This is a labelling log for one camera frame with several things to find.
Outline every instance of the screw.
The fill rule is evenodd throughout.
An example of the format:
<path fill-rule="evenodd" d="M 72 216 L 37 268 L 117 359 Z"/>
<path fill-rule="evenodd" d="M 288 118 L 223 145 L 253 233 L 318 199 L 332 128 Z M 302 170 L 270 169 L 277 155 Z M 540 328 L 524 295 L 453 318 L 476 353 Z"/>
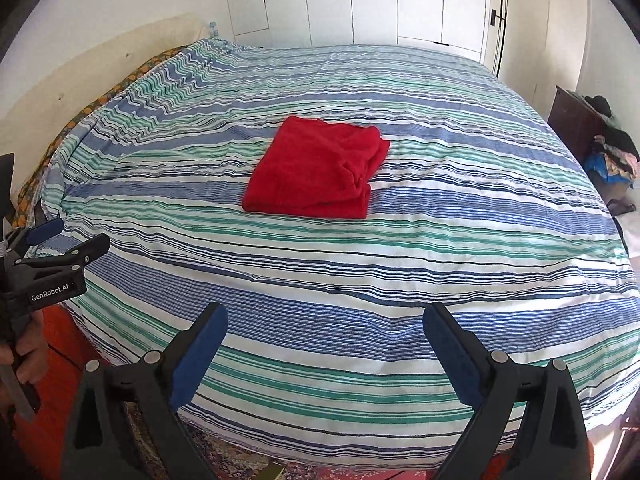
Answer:
<path fill-rule="evenodd" d="M 554 359 L 552 365 L 556 370 L 564 372 L 566 370 L 566 363 L 562 359 Z"/>
<path fill-rule="evenodd" d="M 95 372 L 100 367 L 100 361 L 98 359 L 91 359 L 85 366 L 84 369 L 87 372 Z"/>
<path fill-rule="evenodd" d="M 148 365 L 156 364 L 162 357 L 162 354 L 158 350 L 152 350 L 145 354 L 144 360 Z"/>
<path fill-rule="evenodd" d="M 497 363 L 505 363 L 509 360 L 509 356 L 502 350 L 494 350 L 491 352 L 491 359 Z"/>

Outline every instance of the red folded cloth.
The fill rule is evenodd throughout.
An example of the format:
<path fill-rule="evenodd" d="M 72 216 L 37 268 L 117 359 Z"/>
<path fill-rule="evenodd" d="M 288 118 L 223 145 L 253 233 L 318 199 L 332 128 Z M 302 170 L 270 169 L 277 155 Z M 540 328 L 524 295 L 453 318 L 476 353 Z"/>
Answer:
<path fill-rule="evenodd" d="M 249 179 L 245 211 L 316 218 L 364 218 L 367 180 L 389 141 L 375 126 L 287 118 Z"/>

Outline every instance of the blue gripper pad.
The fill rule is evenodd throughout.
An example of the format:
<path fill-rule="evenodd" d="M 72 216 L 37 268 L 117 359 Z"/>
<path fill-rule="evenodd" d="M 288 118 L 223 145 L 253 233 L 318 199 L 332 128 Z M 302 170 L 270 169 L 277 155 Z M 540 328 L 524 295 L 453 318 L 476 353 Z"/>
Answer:
<path fill-rule="evenodd" d="M 460 402 L 477 410 L 484 401 L 479 389 L 480 373 L 431 304 L 424 309 L 422 328 Z"/>
<path fill-rule="evenodd" d="M 225 338 L 229 320 L 226 308 L 219 305 L 184 353 L 172 375 L 169 406 L 174 412 L 188 404 Z"/>
<path fill-rule="evenodd" d="M 44 224 L 29 229 L 26 236 L 27 245 L 40 245 L 41 243 L 59 235 L 65 228 L 65 222 L 62 218 L 54 218 Z"/>

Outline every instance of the human hand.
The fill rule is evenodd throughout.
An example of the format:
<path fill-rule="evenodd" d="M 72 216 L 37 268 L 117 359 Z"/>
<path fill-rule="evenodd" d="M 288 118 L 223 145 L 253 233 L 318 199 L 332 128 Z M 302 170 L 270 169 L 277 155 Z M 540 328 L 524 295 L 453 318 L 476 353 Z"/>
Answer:
<path fill-rule="evenodd" d="M 42 325 L 44 316 L 41 310 L 31 314 L 31 322 L 27 325 L 20 339 L 15 345 L 18 355 L 27 355 L 17 369 L 15 375 L 22 384 L 36 383 L 47 373 L 47 351 L 49 345 L 44 339 Z M 0 365 L 11 365 L 14 362 L 14 355 L 9 345 L 0 344 Z M 13 401 L 9 397 L 6 387 L 0 383 L 0 411 L 4 412 L 11 406 Z"/>

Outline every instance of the bed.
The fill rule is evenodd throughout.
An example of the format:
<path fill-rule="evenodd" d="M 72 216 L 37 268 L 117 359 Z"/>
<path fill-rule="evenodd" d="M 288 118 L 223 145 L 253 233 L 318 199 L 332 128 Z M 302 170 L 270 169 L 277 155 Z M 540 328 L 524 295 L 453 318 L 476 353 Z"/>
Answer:
<path fill-rule="evenodd" d="M 242 211 L 290 115 L 373 124 L 391 141 L 367 219 Z M 66 305 L 109 361 L 164 348 L 209 301 L 228 308 L 180 415 L 241 447 L 329 466 L 441 463 L 471 411 L 422 334 L 428 301 L 517 362 L 564 359 L 588 430 L 640 385 L 638 288 L 607 209 L 542 118 L 471 60 L 199 40 L 80 120 L 48 167 L 36 199 L 65 231 L 38 254 L 112 240 Z"/>

